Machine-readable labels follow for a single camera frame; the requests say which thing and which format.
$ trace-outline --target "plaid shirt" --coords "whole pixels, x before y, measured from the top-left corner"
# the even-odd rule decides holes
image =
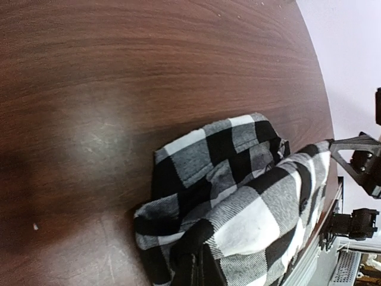
[[[199,285],[199,276],[205,286],[276,285],[320,217],[329,143],[288,155],[288,142],[257,113],[206,125],[158,150],[152,201],[134,218],[153,285]],[[179,261],[189,255],[191,276],[182,278],[187,266]],[[200,256],[214,268],[198,263]],[[195,282],[200,265],[207,270]]]

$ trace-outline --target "black plastic part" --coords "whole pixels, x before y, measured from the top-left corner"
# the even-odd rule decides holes
[[[376,123],[381,125],[381,88],[376,92]]]
[[[381,143],[361,132],[358,137],[332,141],[330,150],[348,174],[362,186],[368,195],[381,198]],[[350,163],[339,154],[340,150],[355,150]]]
[[[376,216],[377,210],[359,209],[350,214],[334,213],[330,223],[329,232],[337,237],[348,237],[352,240],[362,241],[372,238],[377,232]]]
[[[330,216],[323,225],[321,232],[319,233],[319,245],[321,250],[329,251],[335,242],[337,236],[332,232],[331,219],[339,211],[339,200],[335,200],[335,203],[331,209]]]

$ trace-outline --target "white wall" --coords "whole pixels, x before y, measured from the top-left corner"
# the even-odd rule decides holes
[[[335,138],[364,131],[378,139],[374,93],[381,87],[381,0],[298,0],[298,5],[326,84]],[[345,213],[362,207],[381,211],[381,200],[369,197],[348,175],[344,187]],[[381,230],[381,215],[377,226]],[[366,243],[381,247],[381,237]]]

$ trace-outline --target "flannel shirt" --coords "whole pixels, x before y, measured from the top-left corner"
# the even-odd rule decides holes
[[[159,149],[152,201],[134,216],[153,285],[179,285],[176,261],[203,245],[223,281],[205,286],[277,285],[320,217],[329,164],[328,141],[289,156],[288,141],[258,113]]]

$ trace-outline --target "wood grain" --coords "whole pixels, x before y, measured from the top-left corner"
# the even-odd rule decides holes
[[[0,35],[3,286],[149,285],[130,210],[192,129],[259,111],[294,151],[333,137],[292,1],[4,0]]]

